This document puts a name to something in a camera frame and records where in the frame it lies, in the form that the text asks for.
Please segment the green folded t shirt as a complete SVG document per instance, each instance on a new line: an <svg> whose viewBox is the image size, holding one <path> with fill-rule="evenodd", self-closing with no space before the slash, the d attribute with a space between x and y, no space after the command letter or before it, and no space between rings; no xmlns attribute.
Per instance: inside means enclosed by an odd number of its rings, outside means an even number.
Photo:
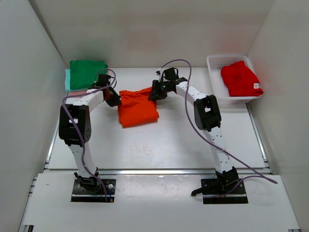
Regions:
<svg viewBox="0 0 309 232"><path fill-rule="evenodd" d="M95 81L96 73L108 65L105 61L71 60L70 61L70 90L88 89Z"/></svg>

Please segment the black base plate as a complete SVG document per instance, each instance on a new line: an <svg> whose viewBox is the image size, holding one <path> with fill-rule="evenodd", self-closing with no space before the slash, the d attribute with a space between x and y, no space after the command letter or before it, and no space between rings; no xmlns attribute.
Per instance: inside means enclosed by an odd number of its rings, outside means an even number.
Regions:
<svg viewBox="0 0 309 232"><path fill-rule="evenodd" d="M247 204L245 186L239 180L223 187L218 179L201 179L201 187L193 190L191 196L202 194L203 204Z"/></svg>
<svg viewBox="0 0 309 232"><path fill-rule="evenodd" d="M100 182L96 188L93 188L93 182L81 184L77 178L74 180L71 202L79 203L113 203L115 200L116 179L101 179L105 186L105 190L100 186Z"/></svg>

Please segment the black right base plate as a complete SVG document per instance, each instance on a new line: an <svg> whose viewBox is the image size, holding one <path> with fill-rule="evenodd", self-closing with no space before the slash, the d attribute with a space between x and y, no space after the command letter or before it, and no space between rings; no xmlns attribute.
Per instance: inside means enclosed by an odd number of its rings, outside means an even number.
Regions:
<svg viewBox="0 0 309 232"><path fill-rule="evenodd" d="M191 196L202 194L203 204L247 204L245 186L239 180L223 187L218 179L201 179L201 187L193 190Z"/></svg>

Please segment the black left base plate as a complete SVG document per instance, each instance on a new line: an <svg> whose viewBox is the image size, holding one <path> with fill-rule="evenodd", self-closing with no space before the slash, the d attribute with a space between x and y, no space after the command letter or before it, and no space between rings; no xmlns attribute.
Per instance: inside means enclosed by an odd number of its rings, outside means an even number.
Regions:
<svg viewBox="0 0 309 232"><path fill-rule="evenodd" d="M77 178L74 180L71 202L79 203L113 203L115 200L116 179L101 179L105 186L105 190L100 186L100 182L96 188L93 188L93 182L81 184Z"/></svg>

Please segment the orange t shirt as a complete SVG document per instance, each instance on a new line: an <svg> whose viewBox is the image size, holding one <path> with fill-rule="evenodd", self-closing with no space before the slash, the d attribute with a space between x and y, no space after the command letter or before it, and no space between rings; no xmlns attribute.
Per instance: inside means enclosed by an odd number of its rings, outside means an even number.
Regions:
<svg viewBox="0 0 309 232"><path fill-rule="evenodd" d="M159 113L156 109L156 102L148 100L151 87L139 91L121 90L119 93L122 104L118 106L118 117L123 128L158 121Z"/></svg>

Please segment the teal folded t shirt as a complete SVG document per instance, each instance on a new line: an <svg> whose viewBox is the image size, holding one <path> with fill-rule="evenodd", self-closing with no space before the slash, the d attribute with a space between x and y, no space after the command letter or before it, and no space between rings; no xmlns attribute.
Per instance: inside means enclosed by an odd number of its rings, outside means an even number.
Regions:
<svg viewBox="0 0 309 232"><path fill-rule="evenodd" d="M71 79L70 69L65 70L65 90L67 92L78 91L80 89L78 80L74 77Z"/></svg>

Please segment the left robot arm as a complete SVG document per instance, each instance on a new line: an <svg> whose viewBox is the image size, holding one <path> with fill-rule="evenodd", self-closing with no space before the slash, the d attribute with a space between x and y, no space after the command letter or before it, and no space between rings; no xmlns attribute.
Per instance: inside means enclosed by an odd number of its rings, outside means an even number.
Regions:
<svg viewBox="0 0 309 232"><path fill-rule="evenodd" d="M74 175L80 186L91 194L103 193L107 196L89 147L92 135L90 113L103 102L114 107L121 105L121 100L113 88L116 76L98 73L95 79L85 93L66 96L62 100L58 134L73 154L77 165Z"/></svg>

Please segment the red t shirt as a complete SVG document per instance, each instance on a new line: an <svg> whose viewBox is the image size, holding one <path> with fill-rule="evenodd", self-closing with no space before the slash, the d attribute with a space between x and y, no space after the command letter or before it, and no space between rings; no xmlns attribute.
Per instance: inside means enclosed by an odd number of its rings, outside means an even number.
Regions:
<svg viewBox="0 0 309 232"><path fill-rule="evenodd" d="M221 76L230 97L259 97L264 94L259 79L244 61L222 67Z"/></svg>

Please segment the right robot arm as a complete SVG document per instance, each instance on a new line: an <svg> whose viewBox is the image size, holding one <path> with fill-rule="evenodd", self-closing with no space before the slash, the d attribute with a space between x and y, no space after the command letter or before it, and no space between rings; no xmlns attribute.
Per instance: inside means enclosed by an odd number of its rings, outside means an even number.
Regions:
<svg viewBox="0 0 309 232"><path fill-rule="evenodd" d="M221 113L214 95L206 95L189 84L189 80L178 76L176 68L168 68L156 74L158 80L152 82L150 101L165 99L169 92L175 92L185 99L185 111L189 116L187 104L194 108L194 121L189 121L194 129L204 133L207 142L211 146L216 179L210 184L193 190L191 195L196 196L205 190L214 190L219 194L226 194L233 189L239 176L230 157L225 152L225 144L221 133Z"/></svg>

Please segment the pink folded t shirt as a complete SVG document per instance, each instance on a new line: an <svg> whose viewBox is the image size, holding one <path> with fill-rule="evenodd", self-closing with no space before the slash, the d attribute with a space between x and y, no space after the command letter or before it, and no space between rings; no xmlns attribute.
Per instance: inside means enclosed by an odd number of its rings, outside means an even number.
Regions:
<svg viewBox="0 0 309 232"><path fill-rule="evenodd" d="M72 91L68 93L68 96L76 96L76 95L85 94L85 93L86 93L86 90Z"/></svg>

